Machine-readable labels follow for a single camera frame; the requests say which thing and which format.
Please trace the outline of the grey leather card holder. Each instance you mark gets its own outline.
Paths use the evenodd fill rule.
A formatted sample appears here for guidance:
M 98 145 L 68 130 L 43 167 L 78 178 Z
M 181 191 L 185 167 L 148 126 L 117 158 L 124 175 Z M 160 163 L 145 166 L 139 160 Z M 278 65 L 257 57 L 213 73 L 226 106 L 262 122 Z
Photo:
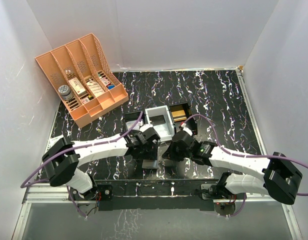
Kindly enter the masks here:
M 147 160 L 144 159 L 142 161 L 142 168 L 143 169 L 157 169 L 159 165 L 159 161 L 158 160 Z

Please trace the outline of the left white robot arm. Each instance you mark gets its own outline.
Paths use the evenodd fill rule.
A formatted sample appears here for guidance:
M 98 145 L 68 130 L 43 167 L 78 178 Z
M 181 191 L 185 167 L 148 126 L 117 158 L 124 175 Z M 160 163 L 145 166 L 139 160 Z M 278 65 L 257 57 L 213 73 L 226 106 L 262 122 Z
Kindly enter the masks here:
M 151 124 L 89 141 L 70 141 L 62 137 L 43 155 L 43 168 L 50 186 L 66 185 L 81 198 L 91 200 L 97 195 L 98 187 L 92 175 L 80 170 L 80 166 L 109 157 L 132 156 L 135 160 L 155 161 L 160 141 Z

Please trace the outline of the black and white tray set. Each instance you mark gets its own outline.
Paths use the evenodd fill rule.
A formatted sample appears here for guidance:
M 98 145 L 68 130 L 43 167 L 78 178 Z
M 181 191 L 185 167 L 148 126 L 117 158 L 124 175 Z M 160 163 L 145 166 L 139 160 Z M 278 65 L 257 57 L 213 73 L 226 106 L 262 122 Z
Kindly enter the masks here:
M 184 121 L 175 122 L 171 114 L 170 106 L 183 106 L 187 119 Z M 160 141 L 162 143 L 171 141 L 172 137 L 180 130 L 180 126 L 183 122 L 186 122 L 186 127 L 192 131 L 192 134 L 194 136 L 198 134 L 197 122 L 194 118 L 190 118 L 193 115 L 193 113 L 191 105 L 188 102 L 150 107 L 142 111 L 141 110 L 135 112 L 126 111 L 123 113 L 125 127 L 126 127 L 126 122 L 136 121 L 140 113 L 143 113 L 141 117 L 143 123 L 153 125 L 154 129 L 159 134 Z

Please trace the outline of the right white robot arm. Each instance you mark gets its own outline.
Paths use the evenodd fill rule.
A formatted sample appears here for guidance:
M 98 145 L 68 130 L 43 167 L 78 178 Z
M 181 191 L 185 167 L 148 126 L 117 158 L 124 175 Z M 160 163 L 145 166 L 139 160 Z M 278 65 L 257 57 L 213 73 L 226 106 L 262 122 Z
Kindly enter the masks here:
M 190 159 L 198 165 L 229 169 L 217 184 L 199 190 L 207 199 L 227 199 L 249 193 L 268 195 L 282 204 L 293 205 L 303 178 L 302 173 L 277 152 L 272 157 L 244 155 L 214 142 L 199 142 L 184 130 L 172 137 L 162 157 L 175 162 Z

